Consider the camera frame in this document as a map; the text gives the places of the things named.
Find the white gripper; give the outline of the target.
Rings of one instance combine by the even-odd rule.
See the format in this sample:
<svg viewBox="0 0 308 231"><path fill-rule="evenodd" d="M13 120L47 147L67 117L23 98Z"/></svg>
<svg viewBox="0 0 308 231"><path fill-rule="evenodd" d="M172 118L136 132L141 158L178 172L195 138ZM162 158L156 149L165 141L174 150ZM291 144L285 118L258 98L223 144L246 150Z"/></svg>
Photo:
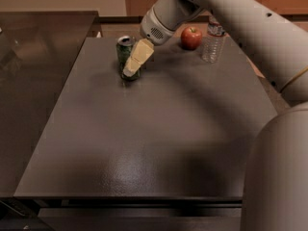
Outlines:
<svg viewBox="0 0 308 231"><path fill-rule="evenodd" d="M203 11L197 0L157 0L141 21L142 39L134 44L122 73L132 77L154 53L154 45L166 43L183 23Z"/></svg>

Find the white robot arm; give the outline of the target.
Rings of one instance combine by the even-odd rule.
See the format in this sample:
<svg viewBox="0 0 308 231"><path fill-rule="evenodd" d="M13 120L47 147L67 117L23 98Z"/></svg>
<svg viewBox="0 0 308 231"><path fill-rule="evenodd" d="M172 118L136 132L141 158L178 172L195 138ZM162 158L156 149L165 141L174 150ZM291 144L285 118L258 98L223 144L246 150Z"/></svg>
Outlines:
<svg viewBox="0 0 308 231"><path fill-rule="evenodd" d="M289 104L258 132L245 164L241 231L308 231L308 34L256 0L157 0L124 65L134 75L183 23L208 11Z"/></svg>

